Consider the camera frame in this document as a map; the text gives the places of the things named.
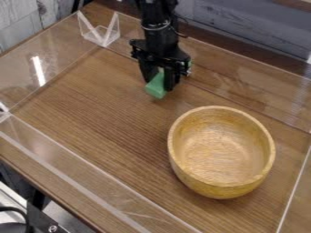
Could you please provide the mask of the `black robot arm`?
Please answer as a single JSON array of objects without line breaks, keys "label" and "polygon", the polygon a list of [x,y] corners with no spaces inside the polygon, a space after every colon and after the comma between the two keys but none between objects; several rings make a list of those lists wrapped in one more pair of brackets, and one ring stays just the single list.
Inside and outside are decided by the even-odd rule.
[{"label": "black robot arm", "polygon": [[169,92],[191,72],[191,56],[181,50],[177,0],[134,0],[140,10],[144,38],[130,39],[130,57],[138,61],[144,82],[149,84],[164,69],[161,89]]}]

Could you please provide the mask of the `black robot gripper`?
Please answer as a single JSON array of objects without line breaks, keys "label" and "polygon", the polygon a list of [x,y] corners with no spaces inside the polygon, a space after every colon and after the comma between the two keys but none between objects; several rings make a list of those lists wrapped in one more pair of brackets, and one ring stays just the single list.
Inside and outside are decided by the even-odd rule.
[{"label": "black robot gripper", "polygon": [[[141,23],[144,39],[130,39],[130,56],[138,61],[141,76],[149,83],[159,73],[157,66],[191,60],[191,56],[180,49],[180,32],[176,22],[159,24]],[[173,67],[164,67],[164,89],[169,92],[180,82],[181,73]]]}]

